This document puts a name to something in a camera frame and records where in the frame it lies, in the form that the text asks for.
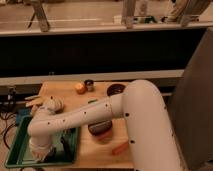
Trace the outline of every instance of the wire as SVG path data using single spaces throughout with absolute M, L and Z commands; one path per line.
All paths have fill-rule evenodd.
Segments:
M 7 143 L 7 133 L 8 133 L 9 130 L 10 130 L 11 128 L 13 128 L 13 127 L 15 127 L 15 124 L 11 124 L 11 125 L 6 129 L 6 131 L 4 132 L 4 135 L 3 135 L 4 145 L 5 145 L 8 149 L 10 149 L 10 146 L 9 146 L 8 143 Z

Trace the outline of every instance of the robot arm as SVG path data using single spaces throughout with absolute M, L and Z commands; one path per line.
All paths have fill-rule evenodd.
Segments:
M 57 131 L 124 117 L 135 170 L 184 170 L 163 98 L 148 81 L 134 81 L 122 94 L 72 112 L 51 115 L 58 107 L 49 106 L 40 107 L 28 127 L 29 146 L 37 160 L 43 160 L 50 152 L 51 135 Z

